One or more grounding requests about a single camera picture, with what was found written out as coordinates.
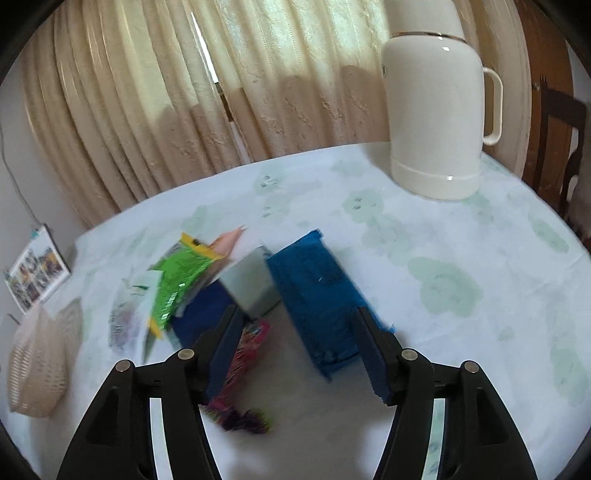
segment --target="gold rim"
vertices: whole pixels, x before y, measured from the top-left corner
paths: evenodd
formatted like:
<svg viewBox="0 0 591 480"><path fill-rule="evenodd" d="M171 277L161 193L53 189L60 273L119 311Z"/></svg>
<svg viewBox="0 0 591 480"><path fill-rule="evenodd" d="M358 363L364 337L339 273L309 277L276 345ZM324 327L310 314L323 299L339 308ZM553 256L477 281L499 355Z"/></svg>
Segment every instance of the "gold rim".
<svg viewBox="0 0 591 480"><path fill-rule="evenodd" d="M392 35L390 38L396 37L418 37L418 36L426 36L426 37L439 37L439 38L448 38L449 40L457 40L461 41L468 45L468 42L462 37L456 37L455 35L448 35L446 33L435 33L435 32L399 32Z"/></svg>

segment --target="electrical cord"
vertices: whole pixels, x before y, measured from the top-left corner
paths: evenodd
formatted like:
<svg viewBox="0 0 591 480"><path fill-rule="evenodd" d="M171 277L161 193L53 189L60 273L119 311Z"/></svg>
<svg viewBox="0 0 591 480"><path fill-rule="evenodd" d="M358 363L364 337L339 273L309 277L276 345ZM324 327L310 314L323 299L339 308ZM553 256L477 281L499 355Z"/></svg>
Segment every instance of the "electrical cord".
<svg viewBox="0 0 591 480"><path fill-rule="evenodd" d="M25 209L27 210L27 212L28 212L29 216L31 217L31 219L35 222L35 227L41 226L41 222L36 217L35 213L33 212L33 209L28 204L28 202L25 199L25 197L22 195L21 189L18 186L17 180L14 177L14 174L12 173L12 170L8 166L8 162L6 161L6 155L5 155L5 151L4 151L4 132L2 131L2 122L0 122L0 157L2 157L2 163L4 163L4 166L6 167L6 170L8 172L8 175L10 176L10 180L12 182L12 186L14 187L14 190L17 193L17 196L20 199L23 207L25 207Z"/></svg>

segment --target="white thermos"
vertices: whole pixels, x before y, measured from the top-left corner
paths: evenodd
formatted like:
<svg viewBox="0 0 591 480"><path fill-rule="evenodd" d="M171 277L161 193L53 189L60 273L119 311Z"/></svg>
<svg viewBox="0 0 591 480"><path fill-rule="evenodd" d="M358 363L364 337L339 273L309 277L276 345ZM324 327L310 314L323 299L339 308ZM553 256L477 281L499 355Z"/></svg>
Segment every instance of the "white thermos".
<svg viewBox="0 0 591 480"><path fill-rule="evenodd" d="M425 197L467 198L479 187L482 144L501 138L501 78L467 44L452 0L384 1L392 35L382 49L392 176ZM486 137L484 74L495 89Z"/></svg>

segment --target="thermos lid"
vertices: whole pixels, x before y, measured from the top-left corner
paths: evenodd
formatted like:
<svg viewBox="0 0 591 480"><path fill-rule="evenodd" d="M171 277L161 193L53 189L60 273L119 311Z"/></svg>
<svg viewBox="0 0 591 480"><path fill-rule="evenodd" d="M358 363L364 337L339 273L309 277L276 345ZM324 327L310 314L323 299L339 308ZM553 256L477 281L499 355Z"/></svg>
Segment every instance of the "thermos lid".
<svg viewBox="0 0 591 480"><path fill-rule="evenodd" d="M439 33L466 39L452 0L384 0L390 35Z"/></svg>

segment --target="metal screw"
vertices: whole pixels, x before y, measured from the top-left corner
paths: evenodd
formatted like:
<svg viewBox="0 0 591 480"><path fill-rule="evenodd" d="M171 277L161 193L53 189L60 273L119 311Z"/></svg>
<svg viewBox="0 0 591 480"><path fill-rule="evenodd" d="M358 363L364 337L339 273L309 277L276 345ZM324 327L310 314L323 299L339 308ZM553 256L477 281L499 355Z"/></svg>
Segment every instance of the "metal screw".
<svg viewBox="0 0 591 480"><path fill-rule="evenodd" d="M402 358L408 360L409 362L412 362L413 360L416 360L418 358L418 353L410 348L407 348L406 350L402 351Z"/></svg>
<svg viewBox="0 0 591 480"><path fill-rule="evenodd" d="M467 361L464 364L464 368L466 370L468 370L471 374L475 374L476 372L478 372L480 370L480 367L478 366L478 364L476 362L471 361L471 360Z"/></svg>
<svg viewBox="0 0 591 480"><path fill-rule="evenodd" d="M179 353L178 357L181 360L189 360L195 356L195 352L193 352L190 348L183 348Z"/></svg>
<svg viewBox="0 0 591 480"><path fill-rule="evenodd" d="M129 367L131 367L131 362L129 360L119 360L115 364L115 370L118 372L125 372Z"/></svg>

